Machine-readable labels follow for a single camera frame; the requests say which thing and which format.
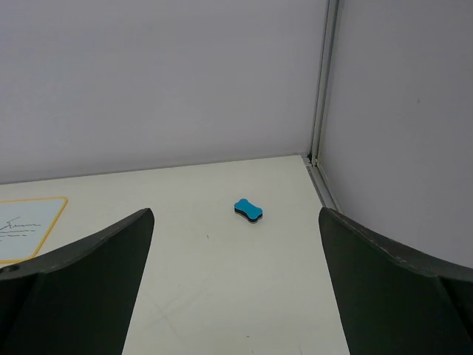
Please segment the yellow-framed small whiteboard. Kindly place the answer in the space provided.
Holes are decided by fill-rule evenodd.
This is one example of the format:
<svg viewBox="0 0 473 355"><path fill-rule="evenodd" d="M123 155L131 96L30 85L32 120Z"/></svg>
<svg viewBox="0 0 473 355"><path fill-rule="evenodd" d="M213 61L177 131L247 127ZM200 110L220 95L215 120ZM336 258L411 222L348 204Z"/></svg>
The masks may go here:
<svg viewBox="0 0 473 355"><path fill-rule="evenodd" d="M1 263L34 258L68 203L66 197L1 202Z"/></svg>

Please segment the blue bone-shaped whiteboard eraser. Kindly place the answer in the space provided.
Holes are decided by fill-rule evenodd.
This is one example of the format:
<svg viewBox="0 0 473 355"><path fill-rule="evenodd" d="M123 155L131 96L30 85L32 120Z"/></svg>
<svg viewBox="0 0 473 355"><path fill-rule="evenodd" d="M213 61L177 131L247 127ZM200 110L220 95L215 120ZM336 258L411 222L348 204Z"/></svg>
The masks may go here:
<svg viewBox="0 0 473 355"><path fill-rule="evenodd" d="M263 217L263 210L245 198L234 204L234 211L243 216L249 223L257 223Z"/></svg>

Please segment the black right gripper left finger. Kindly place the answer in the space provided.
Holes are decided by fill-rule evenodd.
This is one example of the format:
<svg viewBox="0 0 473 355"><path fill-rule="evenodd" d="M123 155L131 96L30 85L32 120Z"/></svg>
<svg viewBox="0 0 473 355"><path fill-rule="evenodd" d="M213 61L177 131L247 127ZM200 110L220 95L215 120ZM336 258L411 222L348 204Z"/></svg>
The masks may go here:
<svg viewBox="0 0 473 355"><path fill-rule="evenodd" d="M2 354L121 354L152 243L151 209L1 268Z"/></svg>

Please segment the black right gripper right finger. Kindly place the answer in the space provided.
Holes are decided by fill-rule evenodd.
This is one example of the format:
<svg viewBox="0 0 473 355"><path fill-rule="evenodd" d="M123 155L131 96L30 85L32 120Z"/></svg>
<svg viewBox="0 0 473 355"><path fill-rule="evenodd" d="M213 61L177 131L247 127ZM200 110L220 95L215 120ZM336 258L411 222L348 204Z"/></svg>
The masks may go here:
<svg viewBox="0 0 473 355"><path fill-rule="evenodd" d="M319 229L351 354L471 354L472 269L329 208Z"/></svg>

